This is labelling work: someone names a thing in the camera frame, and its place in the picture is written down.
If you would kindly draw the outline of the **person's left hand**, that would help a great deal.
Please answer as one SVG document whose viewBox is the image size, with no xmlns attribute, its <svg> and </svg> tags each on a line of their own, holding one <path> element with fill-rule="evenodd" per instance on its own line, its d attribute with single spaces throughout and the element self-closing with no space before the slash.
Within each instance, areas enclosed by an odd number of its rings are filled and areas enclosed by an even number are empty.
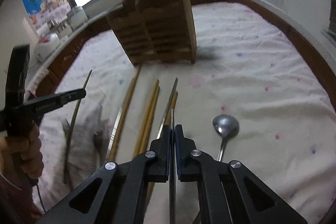
<svg viewBox="0 0 336 224">
<path fill-rule="evenodd" d="M 43 172 L 42 142 L 36 124 L 33 124 L 26 138 L 12 138 L 1 136 L 1 174 L 15 185 L 19 184 L 20 177 L 13 163 L 13 155 L 19 156 L 20 169 L 31 179 L 40 178 Z"/>
</svg>

